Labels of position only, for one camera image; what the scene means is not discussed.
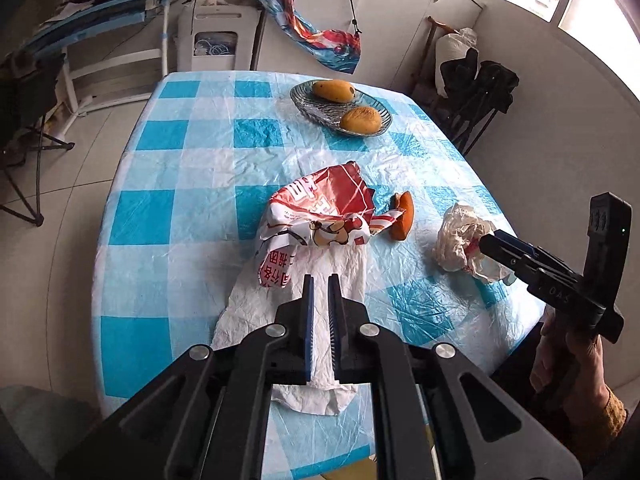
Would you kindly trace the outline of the person's right hand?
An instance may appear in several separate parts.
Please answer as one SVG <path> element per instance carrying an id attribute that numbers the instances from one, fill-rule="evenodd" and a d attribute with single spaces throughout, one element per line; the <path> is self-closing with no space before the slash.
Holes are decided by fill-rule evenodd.
<path id="1" fill-rule="evenodd" d="M 604 412 L 610 389 L 604 379 L 600 336 L 576 333 L 563 312 L 547 306 L 529 381 L 536 393 L 561 388 L 561 406 L 570 426 L 590 426 Z"/>

